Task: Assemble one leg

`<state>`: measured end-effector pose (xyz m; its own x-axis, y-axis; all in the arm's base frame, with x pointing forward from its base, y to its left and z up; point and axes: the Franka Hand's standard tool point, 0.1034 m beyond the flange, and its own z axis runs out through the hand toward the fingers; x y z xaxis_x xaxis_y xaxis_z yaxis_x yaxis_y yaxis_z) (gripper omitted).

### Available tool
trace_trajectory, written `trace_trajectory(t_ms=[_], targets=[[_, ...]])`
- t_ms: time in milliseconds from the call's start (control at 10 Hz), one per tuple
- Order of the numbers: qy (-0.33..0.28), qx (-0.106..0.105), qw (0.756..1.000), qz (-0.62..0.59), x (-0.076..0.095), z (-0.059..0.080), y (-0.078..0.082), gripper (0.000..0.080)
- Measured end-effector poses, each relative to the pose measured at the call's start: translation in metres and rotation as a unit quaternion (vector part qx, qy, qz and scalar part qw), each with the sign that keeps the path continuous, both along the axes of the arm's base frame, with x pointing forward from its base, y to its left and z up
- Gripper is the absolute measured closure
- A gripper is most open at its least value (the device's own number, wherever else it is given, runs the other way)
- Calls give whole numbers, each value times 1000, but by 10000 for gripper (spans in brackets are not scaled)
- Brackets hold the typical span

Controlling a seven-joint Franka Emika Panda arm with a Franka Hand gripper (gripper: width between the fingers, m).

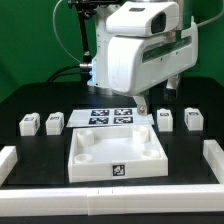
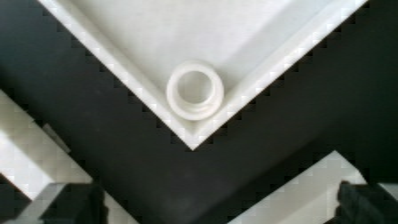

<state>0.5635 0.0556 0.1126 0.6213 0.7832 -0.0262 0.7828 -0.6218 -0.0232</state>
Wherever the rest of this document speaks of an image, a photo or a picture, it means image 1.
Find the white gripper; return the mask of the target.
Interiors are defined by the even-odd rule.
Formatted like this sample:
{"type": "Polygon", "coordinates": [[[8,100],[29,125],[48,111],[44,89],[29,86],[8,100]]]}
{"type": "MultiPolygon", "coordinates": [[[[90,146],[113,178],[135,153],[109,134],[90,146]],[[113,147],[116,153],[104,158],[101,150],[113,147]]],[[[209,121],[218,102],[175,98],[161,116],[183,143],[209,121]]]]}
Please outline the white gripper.
{"type": "Polygon", "coordinates": [[[198,29],[194,22],[173,43],[166,43],[164,35],[113,37],[108,45],[109,85],[118,94],[134,96],[138,114],[146,116],[146,100],[138,94],[191,68],[197,57],[198,29]]]}

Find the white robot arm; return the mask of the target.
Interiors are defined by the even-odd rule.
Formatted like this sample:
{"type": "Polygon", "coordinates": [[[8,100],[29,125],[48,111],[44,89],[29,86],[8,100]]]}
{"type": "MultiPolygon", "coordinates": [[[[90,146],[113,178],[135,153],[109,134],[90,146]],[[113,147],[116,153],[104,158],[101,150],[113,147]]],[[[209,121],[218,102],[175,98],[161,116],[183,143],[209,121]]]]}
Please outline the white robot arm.
{"type": "Polygon", "coordinates": [[[149,89],[193,67],[198,28],[184,13],[184,0],[128,0],[98,7],[97,53],[88,85],[134,99],[137,112],[150,113],[149,89]]]}

